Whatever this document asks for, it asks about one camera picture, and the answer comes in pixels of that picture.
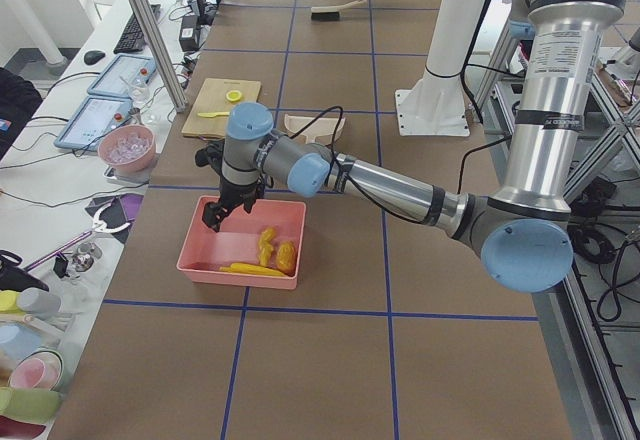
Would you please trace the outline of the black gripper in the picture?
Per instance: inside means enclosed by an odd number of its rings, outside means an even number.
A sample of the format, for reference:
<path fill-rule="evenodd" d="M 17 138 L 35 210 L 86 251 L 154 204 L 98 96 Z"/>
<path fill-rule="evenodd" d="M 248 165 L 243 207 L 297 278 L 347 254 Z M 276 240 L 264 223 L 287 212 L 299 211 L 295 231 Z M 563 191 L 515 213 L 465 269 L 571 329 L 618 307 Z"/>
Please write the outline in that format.
<path fill-rule="evenodd" d="M 210 166 L 219 176 L 219 199 L 203 207 L 202 222 L 219 232 L 231 210 L 242 207 L 252 212 L 257 199 L 264 197 L 264 182 L 256 170 L 239 170 L 224 159 L 224 141 L 211 141 L 195 153 L 198 167 Z"/>

